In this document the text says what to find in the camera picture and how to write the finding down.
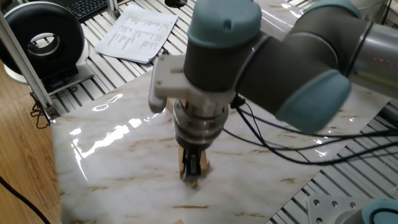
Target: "table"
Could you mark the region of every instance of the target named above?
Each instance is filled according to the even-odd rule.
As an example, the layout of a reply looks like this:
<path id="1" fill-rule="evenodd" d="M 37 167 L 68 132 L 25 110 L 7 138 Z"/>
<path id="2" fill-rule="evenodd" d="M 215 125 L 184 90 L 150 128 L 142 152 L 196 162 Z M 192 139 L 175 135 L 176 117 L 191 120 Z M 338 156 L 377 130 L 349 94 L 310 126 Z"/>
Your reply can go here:
<path id="1" fill-rule="evenodd" d="M 187 15 L 194 2 L 189 1 L 191 7 L 181 11 L 168 9 L 160 1 L 136 3 L 180 16 L 164 49 L 173 54 L 184 52 L 190 22 Z M 268 3 L 262 5 L 263 20 L 276 19 L 273 24 L 277 28 L 266 23 L 262 28 L 275 34 L 289 30 L 293 23 L 275 15 L 292 18 L 288 15 L 295 15 L 290 10 L 284 11 L 283 6 L 294 9 L 293 6 L 282 1 Z M 274 9 L 276 4 L 282 7 Z M 104 13 L 83 25 L 91 49 L 111 24 L 112 20 Z M 291 164 L 262 148 L 222 134 L 208 150 L 213 170 L 200 182 L 198 190 L 188 189 L 178 178 L 177 143 L 171 116 L 167 111 L 152 114 L 147 106 L 150 77 L 146 72 L 152 69 L 152 63 L 137 65 L 99 56 L 92 49 L 88 64 L 96 76 L 57 95 L 58 106 L 70 113 L 51 125 L 64 223 L 174 223 L 180 218 L 186 224 L 265 223 L 297 192 L 302 193 L 299 190 L 320 170 Z M 386 97 L 355 86 L 345 107 L 326 131 L 357 133 L 387 101 Z M 254 112 L 278 122 L 255 106 Z M 230 113 L 226 129 L 254 139 L 248 128 L 242 128 L 243 122 L 235 111 Z M 265 138 L 287 146 L 326 140 L 303 138 L 268 126 L 261 129 Z M 344 145 L 345 142 L 308 151 L 305 156 L 313 160 L 331 158 Z M 295 153 L 289 156 L 302 159 Z M 316 187 L 311 185 L 306 192 L 317 191 Z M 278 217 L 283 221 L 273 217 L 273 222 L 288 223 L 289 218 L 283 214 Z"/>

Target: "white marble sheet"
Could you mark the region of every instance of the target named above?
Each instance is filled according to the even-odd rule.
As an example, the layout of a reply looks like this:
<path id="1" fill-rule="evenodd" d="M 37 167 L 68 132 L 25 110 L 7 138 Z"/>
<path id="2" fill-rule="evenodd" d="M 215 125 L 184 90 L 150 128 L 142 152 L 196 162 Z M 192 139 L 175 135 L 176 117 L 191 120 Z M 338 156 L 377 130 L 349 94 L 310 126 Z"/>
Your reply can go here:
<path id="1" fill-rule="evenodd" d="M 178 177 L 170 113 L 152 114 L 147 105 L 149 83 L 150 75 L 142 75 L 51 125 L 63 223 L 265 223 L 321 169 L 293 164 L 223 133 L 207 150 L 210 173 L 191 189 Z M 357 133 L 387 101 L 355 86 L 325 131 Z M 253 108 L 258 116 L 277 122 Z M 225 127 L 254 140 L 235 111 Z M 286 146 L 327 140 L 266 125 L 261 130 L 267 140 Z M 342 147 L 305 155 L 328 159 Z M 296 152 L 289 156 L 302 159 Z"/>
<path id="2" fill-rule="evenodd" d="M 261 8 L 261 31 L 283 40 L 303 11 L 284 0 L 255 0 Z"/>

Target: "wooden block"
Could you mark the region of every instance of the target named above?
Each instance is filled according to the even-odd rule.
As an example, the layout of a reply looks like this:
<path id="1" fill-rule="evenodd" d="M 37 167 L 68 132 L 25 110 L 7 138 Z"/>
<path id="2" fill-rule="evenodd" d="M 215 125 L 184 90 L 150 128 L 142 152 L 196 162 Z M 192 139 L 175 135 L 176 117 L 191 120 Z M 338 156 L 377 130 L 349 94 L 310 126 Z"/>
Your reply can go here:
<path id="1" fill-rule="evenodd" d="M 182 220 L 179 220 L 179 221 L 175 222 L 174 224 L 184 224 L 184 222 Z"/>
<path id="2" fill-rule="evenodd" d="M 166 102 L 166 108 L 171 114 L 173 114 L 174 111 L 174 101 L 175 99 L 167 99 Z"/>
<path id="3" fill-rule="evenodd" d="M 206 157 L 206 151 L 202 151 L 200 155 L 200 169 L 201 169 L 200 175 L 202 177 L 207 176 L 209 166 L 210 166 L 210 161 Z"/>

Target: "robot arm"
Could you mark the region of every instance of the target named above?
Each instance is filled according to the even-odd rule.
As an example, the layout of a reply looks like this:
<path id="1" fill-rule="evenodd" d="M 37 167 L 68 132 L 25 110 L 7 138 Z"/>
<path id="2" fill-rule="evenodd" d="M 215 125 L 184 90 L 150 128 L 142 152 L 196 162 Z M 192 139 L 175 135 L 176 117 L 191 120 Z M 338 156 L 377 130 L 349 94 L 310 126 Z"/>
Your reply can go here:
<path id="1" fill-rule="evenodd" d="M 235 93 L 306 133 L 317 132 L 345 102 L 350 80 L 387 95 L 398 92 L 398 32 L 359 18 L 350 2 L 324 0 L 279 41 L 260 31 L 261 10 L 251 0 L 200 0 L 186 55 L 162 55 L 155 65 L 150 108 L 159 113 L 167 98 L 178 99 L 176 139 L 196 164 L 222 131 Z"/>

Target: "wire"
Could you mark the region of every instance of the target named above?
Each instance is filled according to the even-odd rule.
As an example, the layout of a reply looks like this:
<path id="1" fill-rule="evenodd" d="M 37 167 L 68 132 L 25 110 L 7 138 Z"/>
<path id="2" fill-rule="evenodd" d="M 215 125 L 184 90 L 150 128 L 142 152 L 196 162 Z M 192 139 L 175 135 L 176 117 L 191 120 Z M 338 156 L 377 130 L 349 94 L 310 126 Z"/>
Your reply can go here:
<path id="1" fill-rule="evenodd" d="M 6 188 L 15 197 L 24 202 L 30 209 L 32 209 L 33 212 L 35 212 L 45 224 L 51 224 L 50 221 L 44 216 L 44 214 L 32 202 L 27 200 L 17 190 L 12 188 L 1 176 L 0 176 L 0 184 L 3 185 L 4 188 Z"/>
<path id="2" fill-rule="evenodd" d="M 254 124 L 255 124 L 256 127 L 257 127 L 257 130 L 259 131 L 260 137 L 262 137 L 260 128 L 259 128 L 259 126 L 258 126 L 258 124 L 257 124 L 257 121 L 256 121 L 256 118 L 254 117 L 253 110 L 251 109 L 251 107 L 250 107 L 250 105 L 249 105 L 248 103 L 245 103 L 245 104 L 246 104 L 246 106 L 248 106 L 248 108 L 249 108 L 249 110 L 250 110 L 251 116 L 252 116 L 252 118 L 253 118 Z"/>
<path id="3" fill-rule="evenodd" d="M 381 213 L 381 212 L 389 212 L 389 213 L 393 213 L 393 214 L 398 215 L 398 211 L 395 210 L 395 209 L 391 209 L 391 208 L 378 208 L 378 209 L 373 210 L 373 212 L 370 214 L 370 216 L 369 216 L 369 223 L 370 223 L 370 224 L 375 224 L 375 222 L 374 222 L 374 216 L 377 215 L 378 213 Z"/>
<path id="4" fill-rule="evenodd" d="M 265 147 L 265 146 L 263 146 L 262 144 L 259 144 L 259 143 L 256 143 L 256 142 L 254 142 L 254 141 L 250 141 L 250 140 L 244 139 L 244 138 L 242 138 L 242 137 L 239 137 L 239 136 L 233 134 L 232 132 L 228 131 L 228 130 L 225 129 L 225 128 L 223 129 L 223 131 L 224 131 L 225 133 L 229 134 L 230 136 L 232 136 L 232 137 L 234 137 L 234 138 L 236 138 L 236 139 L 239 139 L 239 140 L 241 140 L 241 141 L 244 141 L 244 142 L 246 142 L 246 143 L 253 144 L 253 145 L 256 145 L 256 146 Z M 273 145 L 276 145 L 276 146 L 279 146 L 279 147 L 284 147 L 284 148 L 286 148 L 285 146 L 282 146 L 282 145 L 280 145 L 280 144 L 276 144 L 276 143 L 273 143 L 273 142 L 270 142 L 270 141 L 266 141 L 266 140 L 264 140 L 264 141 L 267 142 L 268 144 L 273 144 Z M 299 154 L 301 154 L 300 150 L 297 150 L 297 149 L 289 149 L 289 150 L 290 150 L 290 151 L 297 151 Z M 380 154 L 380 155 L 358 157 L 358 158 L 356 158 L 356 159 L 352 159 L 351 161 L 356 161 L 356 160 L 361 160 L 361 159 L 369 159 L 369 158 L 377 158 L 377 157 L 383 157 L 383 156 L 392 156 L 392 155 L 396 155 L 396 154 L 398 154 L 398 152 L 388 152 L 388 153 L 384 153 L 384 154 Z"/>
<path id="5" fill-rule="evenodd" d="M 242 111 L 242 113 L 247 114 L 249 116 L 252 116 L 250 113 L 248 113 L 247 111 L 244 111 L 242 109 L 240 109 Z M 296 133 L 296 134 L 302 134 L 302 135 L 306 135 L 306 136 L 312 136 L 312 137 L 320 137 L 320 138 L 324 138 L 324 137 L 328 137 L 328 138 L 345 138 L 345 139 L 352 139 L 352 138 L 363 138 L 363 137 L 384 137 L 384 136 L 398 136 L 398 129 L 392 129 L 392 130 L 385 130 L 385 131 L 378 131 L 378 132 L 373 132 L 373 133 L 366 133 L 366 134 L 306 134 L 303 133 L 301 131 L 296 131 L 294 129 L 290 129 L 290 128 L 285 128 L 283 126 L 280 126 L 278 124 L 274 124 L 272 122 L 266 121 L 262 118 L 259 118 L 257 116 L 253 117 L 255 119 L 258 119 L 259 121 L 266 123 L 268 125 L 271 125 L 273 127 L 276 128 L 280 128 L 283 129 L 285 131 L 290 131 L 292 133 Z"/>
<path id="6" fill-rule="evenodd" d="M 290 157 L 287 157 L 287 156 L 285 156 L 285 155 L 279 153 L 279 152 L 277 151 L 278 149 L 274 149 L 273 147 L 270 147 L 270 146 L 263 140 L 263 138 L 261 138 L 260 135 L 258 135 L 258 133 L 256 132 L 256 130 L 252 127 L 252 125 L 250 124 L 250 122 L 249 122 L 249 121 L 246 119 L 246 117 L 243 115 L 242 110 L 241 110 L 240 108 L 236 108 L 236 111 L 237 111 L 237 112 L 239 113 L 239 115 L 242 117 L 243 121 L 247 124 L 247 126 L 250 128 L 250 130 L 253 132 L 253 134 L 258 138 L 258 140 L 259 140 L 266 148 L 268 148 L 271 152 L 273 152 L 273 153 L 276 154 L 277 156 L 279 156 L 279 157 L 281 157 L 281 158 L 283 158 L 283 159 L 286 159 L 286 160 L 288 160 L 288 161 L 290 161 L 290 162 L 297 163 L 297 164 L 303 164 L 303 165 L 317 165 L 317 166 L 328 166 L 328 165 L 333 165 L 333 164 L 339 164 L 339 163 L 342 163 L 342 162 L 347 162 L 347 161 L 349 161 L 350 159 L 355 158 L 355 157 L 359 157 L 359 156 L 361 156 L 361 155 L 363 155 L 363 154 L 369 154 L 369 153 L 371 153 L 371 152 L 374 152 L 374 151 L 377 151 L 377 150 L 380 150 L 380 149 L 385 149 L 385 148 L 387 148 L 387 147 L 391 147 L 391 146 L 396 146 L 396 145 L 398 145 L 398 142 L 393 142 L 393 143 L 390 143 L 390 144 L 385 144 L 385 145 L 382 145 L 382 146 L 379 146 L 379 147 L 375 147 L 375 148 L 372 148 L 372 149 L 368 149 L 367 151 L 358 152 L 358 153 L 356 153 L 356 154 L 353 154 L 353 155 L 350 155 L 350 156 L 347 156 L 347 157 L 342 157 L 342 158 L 340 158 L 340 159 L 333 159 L 333 160 L 323 161 L 323 162 L 308 162 L 308 161 L 307 161 L 307 162 L 304 162 L 304 161 L 298 161 L 298 160 L 296 160 L 296 159 L 292 159 L 292 158 L 290 158 Z"/>
<path id="7" fill-rule="evenodd" d="M 262 145 L 262 144 L 256 143 L 256 142 L 254 142 L 254 141 L 250 141 L 250 140 L 248 140 L 248 139 L 244 139 L 244 138 L 242 138 L 242 137 L 239 137 L 239 136 L 237 136 L 237 135 L 231 133 L 231 132 L 228 131 L 228 130 L 225 130 L 225 129 L 223 129 L 223 130 L 224 130 L 227 134 L 231 135 L 232 137 L 235 137 L 235 138 L 237 138 L 237 139 L 239 139 L 239 140 L 242 140 L 242 141 L 244 141 L 244 142 L 247 142 L 247 143 L 249 143 L 249 144 L 254 144 L 254 145 L 261 146 L 261 147 L 265 147 L 265 148 L 267 147 L 267 146 L 264 146 L 264 145 Z M 287 146 L 283 146 L 283 145 L 280 145 L 280 144 L 277 144 L 277 143 L 274 143 L 274 142 L 265 141 L 265 140 L 264 140 L 264 141 L 265 141 L 266 143 L 268 143 L 268 144 L 273 144 L 273 145 L 275 145 L 275 146 L 279 146 L 280 148 L 275 148 L 275 149 L 280 150 L 280 151 L 293 151 L 293 150 L 296 150 L 296 151 L 303 151 L 303 150 L 314 149 L 314 148 L 316 148 L 316 147 L 322 147 L 322 146 L 326 146 L 326 145 L 329 145 L 329 144 L 337 143 L 337 142 L 340 142 L 340 141 L 346 141 L 346 140 L 349 140 L 349 139 L 340 138 L 340 139 L 335 139 L 335 140 L 332 140 L 332 141 L 324 142 L 324 143 L 321 143 L 321 144 L 314 144 L 314 145 L 312 145 L 312 146 L 305 146 L 305 147 L 301 147 L 301 148 L 287 147 Z"/>
<path id="8" fill-rule="evenodd" d="M 386 8 L 386 13 L 384 14 L 383 19 L 381 20 L 381 24 L 383 24 L 383 25 L 386 23 L 387 16 L 388 16 L 388 12 L 390 11 L 390 6 L 391 6 L 391 2 L 392 2 L 392 1 L 393 1 L 393 0 L 390 0 L 390 1 L 388 2 L 387 8 Z"/>

